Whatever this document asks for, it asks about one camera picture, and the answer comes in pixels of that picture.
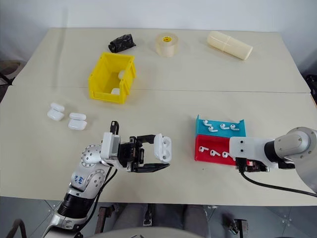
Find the black wrapped item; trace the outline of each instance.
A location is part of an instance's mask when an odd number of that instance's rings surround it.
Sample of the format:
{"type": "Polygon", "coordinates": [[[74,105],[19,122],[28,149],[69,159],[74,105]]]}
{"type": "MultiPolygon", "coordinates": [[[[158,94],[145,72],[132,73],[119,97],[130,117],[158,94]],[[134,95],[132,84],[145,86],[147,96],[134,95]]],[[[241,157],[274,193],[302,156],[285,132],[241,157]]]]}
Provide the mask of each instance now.
{"type": "Polygon", "coordinates": [[[133,42],[131,34],[120,36],[117,39],[111,41],[108,45],[109,50],[112,53],[118,53],[134,46],[136,46],[136,44],[133,42]]]}

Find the floor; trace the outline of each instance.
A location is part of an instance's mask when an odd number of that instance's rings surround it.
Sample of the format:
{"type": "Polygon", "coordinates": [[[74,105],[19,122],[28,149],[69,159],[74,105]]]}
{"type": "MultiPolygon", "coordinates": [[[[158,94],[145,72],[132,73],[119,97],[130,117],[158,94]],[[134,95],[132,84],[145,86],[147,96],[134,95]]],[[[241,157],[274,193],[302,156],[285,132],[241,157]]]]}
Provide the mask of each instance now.
{"type": "MultiPolygon", "coordinates": [[[[4,238],[13,221],[21,218],[28,238],[40,238],[60,201],[0,197],[0,238],[4,238]]],[[[84,237],[94,234],[98,209],[110,203],[99,203],[96,213],[83,229],[84,237]]],[[[222,216],[248,220],[248,237],[253,238],[317,238],[317,206],[314,207],[253,207],[205,206],[212,238],[237,238],[222,226],[222,216]]],[[[107,219],[105,231],[115,221],[115,214],[107,219]]]]}

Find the foam tube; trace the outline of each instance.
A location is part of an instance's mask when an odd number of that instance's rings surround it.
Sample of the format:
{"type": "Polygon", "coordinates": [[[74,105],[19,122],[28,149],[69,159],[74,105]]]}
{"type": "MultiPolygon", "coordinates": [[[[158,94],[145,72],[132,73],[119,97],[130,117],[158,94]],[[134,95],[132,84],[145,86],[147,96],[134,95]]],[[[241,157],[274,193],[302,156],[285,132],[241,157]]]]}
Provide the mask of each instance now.
{"type": "Polygon", "coordinates": [[[246,60],[253,50],[252,46],[219,31],[210,31],[207,42],[209,45],[242,60],[246,60]]]}
{"type": "Polygon", "coordinates": [[[155,40],[156,52],[159,56],[172,57],[178,50],[178,37],[173,33],[162,33],[155,40]]]}

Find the blue tray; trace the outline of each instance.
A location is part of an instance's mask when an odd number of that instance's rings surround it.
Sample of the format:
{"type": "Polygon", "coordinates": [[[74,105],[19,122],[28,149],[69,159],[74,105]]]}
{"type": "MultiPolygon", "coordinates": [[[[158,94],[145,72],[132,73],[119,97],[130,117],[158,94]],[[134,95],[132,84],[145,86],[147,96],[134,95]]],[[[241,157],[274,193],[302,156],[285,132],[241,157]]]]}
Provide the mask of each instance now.
{"type": "Polygon", "coordinates": [[[239,123],[227,122],[227,121],[217,121],[217,120],[208,120],[208,124],[211,124],[214,130],[217,132],[210,132],[208,130],[209,126],[204,125],[203,119],[200,119],[199,115],[196,119],[196,136],[197,135],[211,135],[211,136],[220,136],[220,137],[233,137],[233,136],[246,136],[246,128],[244,126],[244,120],[241,120],[239,123]],[[220,125],[225,124],[225,127],[230,127],[230,125],[235,125],[235,128],[240,130],[231,130],[231,129],[221,129],[220,125]]]}

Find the white wall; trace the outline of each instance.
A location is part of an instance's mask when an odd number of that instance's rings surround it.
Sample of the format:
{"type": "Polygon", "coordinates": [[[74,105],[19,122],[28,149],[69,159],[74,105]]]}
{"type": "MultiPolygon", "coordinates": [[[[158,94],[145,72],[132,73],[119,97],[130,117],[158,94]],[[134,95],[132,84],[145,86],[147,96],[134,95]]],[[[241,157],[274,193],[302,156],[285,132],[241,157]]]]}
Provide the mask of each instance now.
{"type": "Polygon", "coordinates": [[[278,31],[301,72],[317,61],[316,0],[0,0],[0,56],[28,60],[49,27],[278,31]]]}

